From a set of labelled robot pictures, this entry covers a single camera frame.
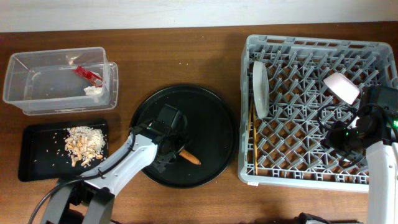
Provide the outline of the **white tissue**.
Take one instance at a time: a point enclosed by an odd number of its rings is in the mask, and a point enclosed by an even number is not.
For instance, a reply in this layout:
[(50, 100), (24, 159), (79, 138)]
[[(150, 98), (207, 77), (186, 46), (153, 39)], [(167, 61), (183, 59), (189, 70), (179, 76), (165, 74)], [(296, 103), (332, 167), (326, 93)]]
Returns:
[(99, 95), (102, 92), (102, 88), (97, 86), (88, 86), (83, 90), (85, 95)]

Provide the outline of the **red snack wrapper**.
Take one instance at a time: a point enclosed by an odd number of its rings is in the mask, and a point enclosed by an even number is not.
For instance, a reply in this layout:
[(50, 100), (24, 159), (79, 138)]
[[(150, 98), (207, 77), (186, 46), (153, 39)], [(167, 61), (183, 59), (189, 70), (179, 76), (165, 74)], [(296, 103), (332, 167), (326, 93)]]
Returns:
[(102, 87), (103, 85), (103, 78), (99, 73), (89, 71), (82, 66), (78, 66), (73, 72), (88, 80), (95, 87)]

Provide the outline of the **orange carrot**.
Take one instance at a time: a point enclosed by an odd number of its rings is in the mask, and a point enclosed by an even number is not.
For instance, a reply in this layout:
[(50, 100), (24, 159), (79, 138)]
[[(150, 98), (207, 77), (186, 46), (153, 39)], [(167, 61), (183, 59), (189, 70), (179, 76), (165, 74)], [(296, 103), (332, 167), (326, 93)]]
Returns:
[(196, 158), (193, 154), (186, 151), (185, 149), (182, 149), (180, 151), (179, 155), (194, 165), (197, 165), (197, 166), (201, 165), (200, 160), (198, 158)]

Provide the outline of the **grey round plate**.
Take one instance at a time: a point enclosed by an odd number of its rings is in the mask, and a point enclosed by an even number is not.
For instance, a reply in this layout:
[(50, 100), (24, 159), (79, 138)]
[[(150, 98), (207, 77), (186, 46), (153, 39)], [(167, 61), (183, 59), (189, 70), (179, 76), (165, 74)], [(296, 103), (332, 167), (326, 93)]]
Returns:
[(252, 89), (257, 116), (267, 117), (269, 112), (269, 80), (266, 66), (263, 62), (255, 61), (252, 71)]

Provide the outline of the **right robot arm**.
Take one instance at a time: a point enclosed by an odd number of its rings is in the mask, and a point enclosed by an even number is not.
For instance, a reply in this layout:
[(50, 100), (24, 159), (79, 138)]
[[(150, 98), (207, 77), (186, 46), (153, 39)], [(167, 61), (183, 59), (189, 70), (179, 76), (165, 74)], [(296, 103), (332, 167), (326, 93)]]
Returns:
[(366, 88), (358, 109), (344, 106), (353, 114), (347, 121), (324, 126), (320, 115), (328, 104), (318, 109), (316, 119), (327, 131), (322, 141), (325, 147), (337, 150), (346, 159), (356, 152), (361, 156), (345, 165), (350, 168), (363, 158), (369, 169), (368, 223), (397, 223), (397, 90), (382, 85)]

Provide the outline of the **rice and nut shell scraps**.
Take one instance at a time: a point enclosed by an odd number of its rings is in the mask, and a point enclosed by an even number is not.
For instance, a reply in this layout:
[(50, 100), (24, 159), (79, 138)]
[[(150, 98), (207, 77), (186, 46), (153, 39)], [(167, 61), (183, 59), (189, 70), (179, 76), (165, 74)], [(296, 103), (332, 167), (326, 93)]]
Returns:
[(60, 143), (61, 148), (57, 149), (56, 155), (64, 159), (72, 167), (78, 164), (83, 168), (91, 166), (94, 162), (106, 159), (105, 147), (107, 145), (106, 135), (100, 129), (89, 126), (75, 126), (66, 128), (66, 136)]

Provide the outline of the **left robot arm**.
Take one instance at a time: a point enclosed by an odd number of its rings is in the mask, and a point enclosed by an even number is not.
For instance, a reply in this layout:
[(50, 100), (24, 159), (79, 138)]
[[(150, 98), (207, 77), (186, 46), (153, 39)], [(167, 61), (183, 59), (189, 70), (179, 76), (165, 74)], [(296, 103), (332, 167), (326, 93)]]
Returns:
[(126, 142), (106, 160), (72, 180), (59, 180), (44, 200), (42, 223), (111, 223), (118, 193), (142, 169), (163, 172), (188, 144), (188, 121), (163, 105), (156, 118), (132, 127)]

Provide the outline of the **wooden chopstick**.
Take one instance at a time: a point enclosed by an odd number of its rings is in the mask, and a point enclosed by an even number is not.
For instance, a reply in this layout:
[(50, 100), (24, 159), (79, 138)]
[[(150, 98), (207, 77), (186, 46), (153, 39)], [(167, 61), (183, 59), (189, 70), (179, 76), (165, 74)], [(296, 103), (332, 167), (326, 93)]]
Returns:
[(248, 133), (250, 133), (251, 131), (252, 109), (253, 109), (253, 98), (250, 98), (249, 115), (248, 115)]
[(253, 125), (253, 146), (254, 146), (254, 175), (257, 175), (258, 174), (257, 131), (256, 131), (256, 110), (254, 105), (252, 105), (252, 125)]

